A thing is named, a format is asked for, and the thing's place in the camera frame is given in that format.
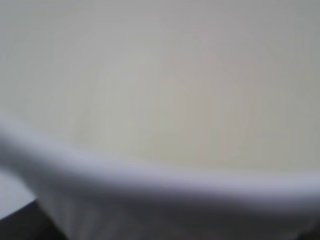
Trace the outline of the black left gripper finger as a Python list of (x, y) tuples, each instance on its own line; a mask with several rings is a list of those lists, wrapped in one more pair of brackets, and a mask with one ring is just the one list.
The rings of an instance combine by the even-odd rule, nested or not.
[(0, 220), (0, 240), (66, 240), (36, 201)]

